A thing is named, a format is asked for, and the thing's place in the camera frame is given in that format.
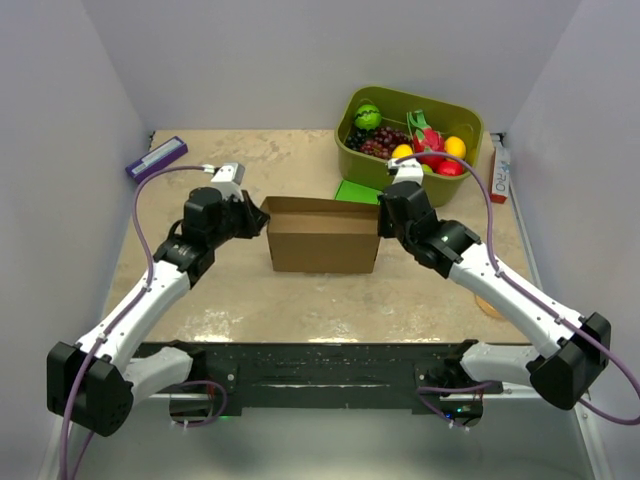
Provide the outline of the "brown cardboard box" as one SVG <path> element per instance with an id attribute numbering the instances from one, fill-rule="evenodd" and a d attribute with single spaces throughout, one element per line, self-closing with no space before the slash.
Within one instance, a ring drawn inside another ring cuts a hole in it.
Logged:
<path id="1" fill-rule="evenodd" d="M 305 274 L 370 274 L 380 237 L 379 207 L 330 199 L 270 196 L 266 233 L 273 270 Z"/>

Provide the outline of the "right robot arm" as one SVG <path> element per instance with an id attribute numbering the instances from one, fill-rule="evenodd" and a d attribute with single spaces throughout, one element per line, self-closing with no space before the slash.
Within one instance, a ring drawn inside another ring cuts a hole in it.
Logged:
<path id="1" fill-rule="evenodd" d="M 503 262 L 492 261 L 475 232 L 438 218 L 415 182 L 388 186 L 379 201 L 382 237 L 396 238 L 420 265 L 488 302 L 531 344 L 474 344 L 446 367 L 448 386 L 466 393 L 486 381 L 528 385 L 551 405 L 572 409 L 608 365 L 601 350 L 610 345 L 610 322 L 557 303 Z"/>

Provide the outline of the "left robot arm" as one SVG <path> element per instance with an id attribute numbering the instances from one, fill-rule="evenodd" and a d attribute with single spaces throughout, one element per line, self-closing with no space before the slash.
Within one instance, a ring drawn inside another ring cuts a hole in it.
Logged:
<path id="1" fill-rule="evenodd" d="M 186 344 L 172 342 L 140 361 L 133 356 L 164 313 L 214 264 L 216 249 L 234 238 L 259 236 L 269 219 L 247 191 L 224 197 L 212 187 L 193 190 L 182 219 L 127 296 L 75 344 L 59 342 L 50 350 L 48 410 L 107 437 L 134 406 L 161 390 L 200 390 L 207 368 Z"/>

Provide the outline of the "small green box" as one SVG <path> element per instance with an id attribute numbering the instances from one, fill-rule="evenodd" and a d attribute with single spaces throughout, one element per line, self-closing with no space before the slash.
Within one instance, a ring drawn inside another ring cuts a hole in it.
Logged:
<path id="1" fill-rule="evenodd" d="M 380 191 L 358 183 L 342 180 L 335 192 L 337 201 L 377 205 Z"/>

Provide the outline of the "red white toothpaste box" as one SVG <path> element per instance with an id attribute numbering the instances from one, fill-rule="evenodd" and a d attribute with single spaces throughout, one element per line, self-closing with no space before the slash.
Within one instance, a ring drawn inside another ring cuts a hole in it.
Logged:
<path id="1" fill-rule="evenodd" d="M 504 204 L 509 198 L 511 155 L 502 145 L 494 147 L 489 183 L 489 197 L 493 203 Z"/>

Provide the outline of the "purple rectangular box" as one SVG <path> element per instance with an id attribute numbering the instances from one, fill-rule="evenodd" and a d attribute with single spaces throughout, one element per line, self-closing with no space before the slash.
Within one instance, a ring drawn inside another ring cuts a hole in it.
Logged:
<path id="1" fill-rule="evenodd" d="M 151 174 L 168 167 L 187 152 L 187 144 L 174 136 L 126 166 L 125 172 L 136 184 L 140 184 Z"/>

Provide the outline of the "yellow lemon toy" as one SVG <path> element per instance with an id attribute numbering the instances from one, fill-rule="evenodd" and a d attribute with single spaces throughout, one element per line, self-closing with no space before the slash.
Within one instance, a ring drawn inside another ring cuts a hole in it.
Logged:
<path id="1" fill-rule="evenodd" d="M 406 157 L 411 157 L 413 154 L 413 149 L 409 144 L 400 144 L 393 150 L 391 158 L 393 160 L 399 160 Z"/>

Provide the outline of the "red apple toy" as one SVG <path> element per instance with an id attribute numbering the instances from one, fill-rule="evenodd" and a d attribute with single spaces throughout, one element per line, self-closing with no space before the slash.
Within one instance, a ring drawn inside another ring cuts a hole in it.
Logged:
<path id="1" fill-rule="evenodd" d="M 436 173 L 441 176 L 457 177 L 465 173 L 465 167 L 455 160 L 444 160 L 438 165 Z"/>

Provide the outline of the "pink dragon fruit toy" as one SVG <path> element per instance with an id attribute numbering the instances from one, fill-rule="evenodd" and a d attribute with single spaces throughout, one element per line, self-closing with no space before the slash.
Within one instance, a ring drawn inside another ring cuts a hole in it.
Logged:
<path id="1" fill-rule="evenodd" d="M 421 109 L 408 112 L 406 114 L 406 121 L 415 153 L 445 152 L 444 138 L 427 123 L 424 112 Z M 428 166 L 433 172 L 436 172 L 444 160 L 445 158 L 442 156 L 431 154 L 420 157 L 418 162 Z"/>

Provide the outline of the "red grape bunch in basket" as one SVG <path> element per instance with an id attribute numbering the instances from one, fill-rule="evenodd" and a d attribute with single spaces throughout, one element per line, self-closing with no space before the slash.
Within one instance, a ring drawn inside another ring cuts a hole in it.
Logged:
<path id="1" fill-rule="evenodd" d="M 359 152 L 381 160 L 389 160 L 398 146 L 408 144 L 409 137 L 402 130 L 390 126 L 378 127 L 360 146 Z"/>

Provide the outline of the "dark grape bunch in basket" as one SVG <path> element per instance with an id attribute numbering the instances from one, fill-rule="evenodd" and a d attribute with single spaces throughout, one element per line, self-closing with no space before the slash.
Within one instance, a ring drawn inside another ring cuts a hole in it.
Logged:
<path id="1" fill-rule="evenodd" d="M 369 134 L 366 130 L 356 129 L 344 141 L 344 145 L 351 150 L 359 151 L 362 145 L 369 139 Z"/>

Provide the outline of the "green plastic basket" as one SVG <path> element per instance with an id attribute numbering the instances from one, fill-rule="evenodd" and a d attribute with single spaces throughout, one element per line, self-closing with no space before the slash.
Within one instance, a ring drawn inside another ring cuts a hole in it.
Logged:
<path id="1" fill-rule="evenodd" d="M 357 109 L 369 104 L 381 111 L 383 127 L 398 129 L 407 136 L 413 133 L 407 122 L 407 115 L 417 110 L 422 111 L 426 123 L 443 137 L 456 136 L 465 143 L 465 161 L 468 164 L 474 166 L 477 163 L 484 124 L 474 111 L 387 87 L 366 86 L 352 94 L 334 133 L 338 146 L 339 171 L 345 180 L 376 190 L 383 189 L 391 181 L 385 160 L 347 146 L 347 139 L 356 133 L 354 117 Z"/>

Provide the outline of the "green watermelon toy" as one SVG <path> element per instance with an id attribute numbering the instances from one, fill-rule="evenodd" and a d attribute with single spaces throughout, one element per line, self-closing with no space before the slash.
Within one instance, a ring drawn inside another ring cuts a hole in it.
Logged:
<path id="1" fill-rule="evenodd" d="M 361 103 L 353 116 L 353 125 L 359 130 L 375 130 L 382 123 L 382 114 L 379 108 L 369 101 Z"/>

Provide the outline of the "orange round disc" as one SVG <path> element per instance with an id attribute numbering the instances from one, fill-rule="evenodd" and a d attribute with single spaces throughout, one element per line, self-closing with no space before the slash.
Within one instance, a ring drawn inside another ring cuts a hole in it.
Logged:
<path id="1" fill-rule="evenodd" d="M 478 305 L 478 307 L 488 316 L 495 318 L 495 319 L 501 319 L 502 315 L 490 304 L 488 303 L 485 299 L 483 299 L 482 297 L 476 295 L 475 296 L 475 301 L 476 304 Z"/>

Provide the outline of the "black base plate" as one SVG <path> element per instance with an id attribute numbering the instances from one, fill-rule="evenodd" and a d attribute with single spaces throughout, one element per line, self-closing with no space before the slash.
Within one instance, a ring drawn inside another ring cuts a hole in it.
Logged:
<path id="1" fill-rule="evenodd" d="M 186 387 L 168 387 L 173 420 L 239 416 L 249 408 L 441 410 L 465 427 L 479 422 L 484 395 L 457 366 L 466 340 L 432 343 L 194 343 Z"/>

